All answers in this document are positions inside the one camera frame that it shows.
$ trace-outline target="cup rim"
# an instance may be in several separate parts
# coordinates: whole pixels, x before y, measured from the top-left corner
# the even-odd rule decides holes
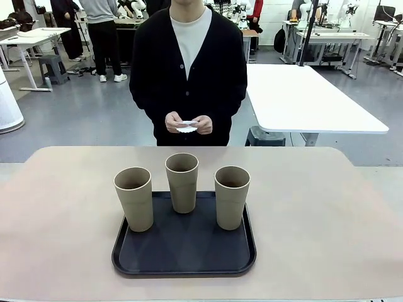
[[[218,172],[219,170],[223,169],[223,168],[238,168],[238,169],[242,169],[242,170],[245,171],[245,172],[247,173],[247,175],[249,176],[249,180],[247,181],[247,183],[245,183],[245,185],[243,185],[243,186],[241,186],[241,187],[228,187],[228,186],[224,186],[221,182],[219,182],[219,181],[217,180],[217,172]],[[233,189],[233,190],[236,190],[236,189],[242,189],[242,188],[248,186],[248,185],[251,183],[251,175],[249,174],[249,172],[248,172],[247,170],[245,170],[244,168],[239,167],[239,166],[237,166],[237,165],[225,165],[225,166],[219,168],[217,171],[215,171],[215,173],[214,173],[214,181],[215,181],[217,184],[219,184],[220,186],[222,186],[222,187],[224,187],[224,188],[226,188],[226,189]]]
[[[148,180],[145,184],[143,184],[142,186],[136,187],[136,188],[134,188],[134,189],[124,189],[124,188],[122,188],[122,187],[120,187],[120,186],[117,186],[117,185],[116,185],[116,177],[117,177],[120,173],[122,173],[123,171],[129,170],[129,169],[142,169],[142,170],[147,171],[147,172],[149,173],[149,180]],[[129,168],[125,168],[125,169],[121,170],[120,172],[118,172],[118,173],[115,175],[115,177],[113,178],[113,185],[115,186],[115,188],[117,188],[117,189],[119,189],[119,190],[122,190],[122,191],[135,191],[135,190],[139,190],[139,189],[145,187],[146,185],[148,185],[149,182],[151,182],[151,173],[150,173],[150,171],[148,171],[148,169],[143,168],[143,167],[129,167]]]
[[[168,161],[168,159],[170,159],[172,156],[175,156],[175,155],[181,155],[181,154],[186,154],[186,155],[190,155],[190,156],[193,156],[196,160],[197,160],[197,164],[195,165],[195,167],[194,168],[192,168],[192,169],[190,169],[190,170],[187,170],[187,171],[183,171],[183,172],[180,172],[180,171],[174,171],[174,170],[172,170],[172,169],[170,169],[167,165],[166,165],[166,162]],[[194,156],[193,154],[190,154],[190,153],[186,153],[186,152],[180,152],[180,153],[175,153],[175,154],[172,154],[172,155],[170,155],[166,160],[165,160],[165,168],[167,169],[167,170],[169,170],[170,172],[173,172],[173,173],[178,173],[178,174],[182,174],[182,173],[189,173],[189,172],[191,172],[191,171],[193,171],[193,170],[195,170],[195,169],[197,169],[197,167],[199,166],[199,159],[196,157],[196,156]]]

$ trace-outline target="gray hoodie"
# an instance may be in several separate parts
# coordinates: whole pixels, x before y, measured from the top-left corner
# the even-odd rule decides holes
[[[87,14],[88,23],[112,21],[118,16],[116,0],[79,0]]]

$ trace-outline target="red jacket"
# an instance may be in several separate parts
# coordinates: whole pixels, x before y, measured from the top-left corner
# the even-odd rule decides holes
[[[253,14],[249,15],[248,17],[260,17],[260,14],[262,13],[262,8],[263,0],[256,0],[256,2],[254,3]]]

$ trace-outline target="person in gray hoodie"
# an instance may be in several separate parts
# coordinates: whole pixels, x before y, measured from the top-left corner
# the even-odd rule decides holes
[[[88,33],[93,43],[96,72],[106,82],[106,58],[110,58],[115,82],[127,80],[122,74],[119,56],[118,32],[115,17],[119,16],[116,0],[79,0],[88,19]]]

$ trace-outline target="person in red jacket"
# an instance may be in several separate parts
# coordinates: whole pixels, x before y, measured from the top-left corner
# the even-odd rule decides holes
[[[263,8],[263,0],[251,0],[252,10],[248,11],[247,22],[249,23],[249,29],[258,32],[260,14]],[[251,40],[251,55],[258,49],[258,38],[252,38]]]

